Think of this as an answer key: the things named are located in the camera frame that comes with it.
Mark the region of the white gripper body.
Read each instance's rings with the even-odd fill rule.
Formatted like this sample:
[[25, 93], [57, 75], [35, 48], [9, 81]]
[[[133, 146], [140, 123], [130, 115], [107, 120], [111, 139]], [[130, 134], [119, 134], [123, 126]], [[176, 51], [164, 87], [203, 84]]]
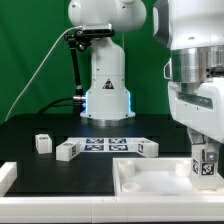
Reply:
[[220, 143], [224, 143], [224, 80], [202, 83], [194, 100], [186, 101], [177, 83], [168, 82], [174, 120]]

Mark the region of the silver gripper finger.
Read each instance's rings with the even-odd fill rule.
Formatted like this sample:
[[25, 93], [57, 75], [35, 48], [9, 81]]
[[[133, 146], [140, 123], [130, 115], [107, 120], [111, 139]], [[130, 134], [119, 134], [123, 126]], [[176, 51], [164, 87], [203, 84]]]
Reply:
[[217, 163], [219, 160], [219, 150], [222, 144], [216, 140], [208, 139], [205, 143], [205, 161], [207, 163]]
[[194, 129], [187, 128], [188, 137], [191, 143], [192, 157], [202, 157], [202, 151], [205, 149], [204, 135]]

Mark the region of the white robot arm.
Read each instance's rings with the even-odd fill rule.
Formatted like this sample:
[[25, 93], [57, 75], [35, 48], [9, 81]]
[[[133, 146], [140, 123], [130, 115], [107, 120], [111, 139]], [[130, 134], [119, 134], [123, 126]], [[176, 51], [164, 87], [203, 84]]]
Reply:
[[[134, 31], [146, 20], [142, 0], [71, 0], [78, 49], [92, 48], [92, 81], [81, 116], [99, 123], [134, 115], [125, 88], [125, 56], [115, 32]], [[200, 162], [215, 163], [224, 144], [224, 0], [157, 0], [153, 36], [170, 49], [164, 67], [172, 117], [188, 127]]]

